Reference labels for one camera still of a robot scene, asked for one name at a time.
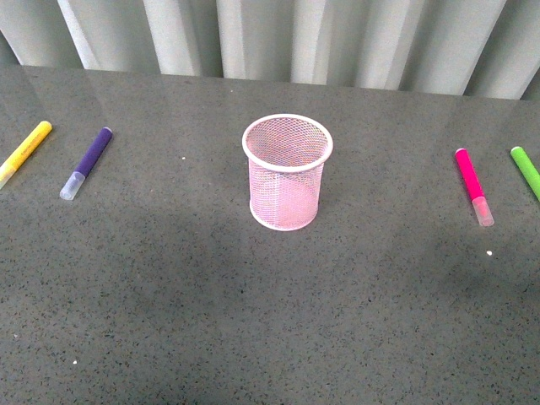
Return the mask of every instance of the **wire mesh cup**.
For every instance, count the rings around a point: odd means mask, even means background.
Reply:
[[[322,167],[332,153],[328,130],[305,116],[253,122],[242,147],[249,158],[250,210],[273,230],[298,230],[317,214]]]

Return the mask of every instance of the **pink marker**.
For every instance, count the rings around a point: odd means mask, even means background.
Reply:
[[[478,222],[482,226],[493,225],[493,215],[491,215],[491,211],[489,211],[488,202],[483,195],[482,186],[480,186],[480,181],[476,176],[473,162],[471,161],[467,150],[463,148],[458,149],[456,151],[456,160],[459,169],[462,171],[463,180],[469,191],[469,196],[471,197],[472,206],[474,207]]]

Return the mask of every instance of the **white curtain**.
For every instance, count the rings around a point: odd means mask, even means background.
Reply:
[[[540,99],[539,0],[0,0],[0,66]]]

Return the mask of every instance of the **marker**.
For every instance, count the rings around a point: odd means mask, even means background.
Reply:
[[[11,176],[28,159],[51,130],[52,125],[50,122],[40,122],[34,131],[15,149],[11,156],[3,162],[3,165],[0,166],[0,190],[2,190],[2,187],[11,179]]]
[[[469,157],[469,153],[466,149],[458,149],[456,151],[456,160],[459,165],[459,169],[462,171],[463,180],[465,186],[469,191],[469,197],[471,198],[474,212],[478,218],[478,222],[482,226],[491,226],[494,224],[493,215],[489,210],[488,202],[483,194],[482,186],[474,171],[473,162]]]
[[[529,183],[532,191],[540,201],[540,175],[525,153],[525,150],[521,146],[516,146],[512,148],[510,154],[516,162],[517,167],[521,170],[526,182]]]
[[[73,200],[78,189],[83,185],[84,180],[98,161],[105,147],[112,138],[112,131],[108,127],[104,127],[96,139],[92,142],[81,162],[75,168],[67,180],[66,185],[60,191],[60,198],[64,200]]]

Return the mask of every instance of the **table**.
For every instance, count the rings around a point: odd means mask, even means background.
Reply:
[[[335,143],[315,221],[287,233],[251,216],[240,145],[280,112]],[[539,102],[0,69],[0,160],[41,120],[0,191],[0,403],[540,401],[540,206],[509,154],[540,164]]]

